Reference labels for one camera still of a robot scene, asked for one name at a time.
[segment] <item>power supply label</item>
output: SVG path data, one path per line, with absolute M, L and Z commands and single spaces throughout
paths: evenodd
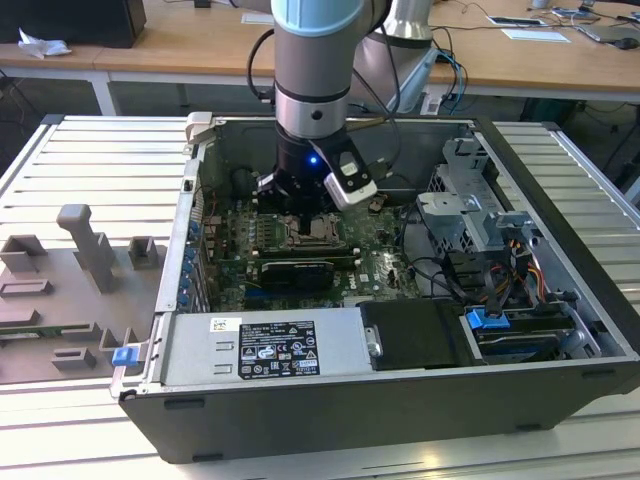
M 320 375 L 314 322 L 243 323 L 239 355 L 243 380 Z

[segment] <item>aluminum profile table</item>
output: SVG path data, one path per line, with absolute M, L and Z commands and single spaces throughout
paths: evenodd
M 626 259 L 640 251 L 637 212 L 561 133 L 548 132 L 539 124 L 497 126 L 634 301 L 640 281 L 631 278 L 633 269 L 620 265 L 629 264 Z M 127 117 L 66 117 L 58 126 L 40 127 L 0 182 L 0 212 L 7 215 L 0 217 L 0 239 L 6 238 L 7 228 L 18 233 L 36 228 L 45 235 L 48 248 L 68 246 L 64 234 L 52 234 L 51 207 L 84 201 L 94 206 L 95 221 L 114 244 L 124 244 L 138 232 L 156 234 L 159 242 L 168 242 L 172 202 L 188 158 L 183 128 L 184 119 L 179 118 Z M 515 194 L 505 190 L 518 207 Z M 14 208 L 18 214 L 10 212 Z M 605 223 L 591 220 L 596 218 Z M 175 466 L 157 456 L 111 399 L 109 382 L 0 386 L 0 477 L 538 480 L 640 476 L 640 390 L 599 399 L 551 431 Z M 312 432 L 305 432 L 301 425 L 297 434 Z
M 496 123 L 549 198 L 640 313 L 640 214 L 559 131 L 535 123 Z M 516 209 L 525 209 L 504 178 Z

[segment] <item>blue tab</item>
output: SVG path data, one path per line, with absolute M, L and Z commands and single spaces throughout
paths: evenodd
M 111 364 L 114 367 L 135 367 L 138 365 L 140 347 L 120 347 L 113 352 Z
M 484 308 L 474 308 L 467 313 L 467 321 L 472 330 L 476 328 L 509 328 L 511 326 L 504 313 L 499 317 L 489 317 Z

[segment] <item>paper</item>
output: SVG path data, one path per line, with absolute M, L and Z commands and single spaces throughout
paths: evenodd
M 71 53 L 67 44 L 62 40 L 40 40 L 39 38 L 27 35 L 20 29 L 20 38 L 18 47 L 27 52 L 29 55 L 43 59 L 45 55 L 66 55 Z
M 242 15 L 242 23 L 273 25 L 273 15 L 267 15 L 266 13 L 245 13 Z
M 511 40 L 534 40 L 536 42 L 571 43 L 571 40 L 558 32 L 534 32 L 531 30 L 515 30 L 510 28 L 503 28 L 502 31 Z

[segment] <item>wooden desk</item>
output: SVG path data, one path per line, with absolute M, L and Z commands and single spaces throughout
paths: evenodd
M 532 16 L 532 12 L 526 10 L 531 4 L 527 0 L 478 0 L 477 3 L 490 15 Z M 555 6 L 568 8 L 576 8 L 579 3 L 572 0 L 552 2 Z M 470 5 L 465 14 L 461 13 L 463 9 L 463 5 L 454 1 L 438 3 L 431 11 L 430 24 L 493 26 L 477 6 Z M 596 3 L 595 10 L 616 16 L 628 15 L 634 8 L 629 5 Z M 548 14 L 547 17 L 549 18 L 541 20 L 551 23 L 551 17 L 555 16 Z M 619 22 L 603 18 L 597 24 L 612 23 Z M 567 37 L 571 43 L 511 40 L 499 29 L 450 32 L 454 51 L 469 71 L 469 84 L 472 87 L 640 93 L 640 50 L 624 51 L 602 45 L 572 28 L 554 30 Z M 442 48 L 448 48 L 444 31 L 436 31 L 435 38 Z M 439 79 L 445 66 L 438 67 L 440 68 L 436 69 L 433 77 Z
M 530 17 L 530 0 L 477 0 L 489 14 Z M 577 0 L 556 0 L 573 7 Z M 628 14 L 633 7 L 596 4 L 600 13 Z M 93 84 L 101 110 L 116 115 L 111 82 L 138 81 L 194 84 L 245 84 L 246 60 L 256 38 L 269 27 L 241 23 L 241 10 L 223 5 L 195 9 L 189 1 L 145 0 L 146 29 L 132 49 L 72 46 L 71 55 L 38 60 L 15 45 L 0 45 L 0 67 L 11 76 L 69 78 Z M 433 26 L 495 27 L 475 5 L 466 13 L 453 0 L 434 5 Z M 612 20 L 602 19 L 599 24 Z M 539 98 L 640 102 L 640 50 L 600 45 L 570 28 L 560 31 L 571 43 L 509 39 L 500 29 L 451 29 L 454 51 L 467 68 L 467 93 Z M 448 47 L 442 30 L 436 40 Z M 267 41 L 255 63 L 256 83 L 273 75 L 273 43 Z M 442 95 L 452 81 L 448 65 L 436 65 L 428 87 Z

